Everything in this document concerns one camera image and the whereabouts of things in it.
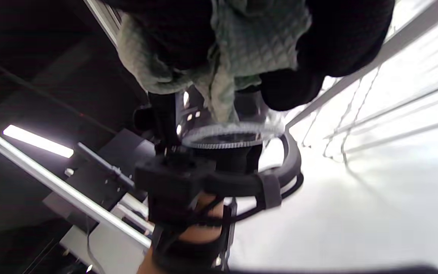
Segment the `person's left hand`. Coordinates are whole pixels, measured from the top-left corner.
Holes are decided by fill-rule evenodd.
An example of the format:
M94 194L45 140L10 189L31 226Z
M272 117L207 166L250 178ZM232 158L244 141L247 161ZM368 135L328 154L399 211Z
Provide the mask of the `person's left hand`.
M169 148L180 145L176 133L176 95L148 94L148 105L140 106L133 113L134 130L155 146L162 155Z

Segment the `person's right hand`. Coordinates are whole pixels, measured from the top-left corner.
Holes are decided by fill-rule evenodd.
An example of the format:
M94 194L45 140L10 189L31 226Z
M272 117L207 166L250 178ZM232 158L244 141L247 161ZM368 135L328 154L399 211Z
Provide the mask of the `person's right hand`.
M206 64L215 38L210 0L106 0L139 26L158 57L174 69ZM260 75L261 95L273 110L287 111L311 102L324 78L348 76L379 53L392 20L394 0L308 0L310 29L299 38L298 70Z

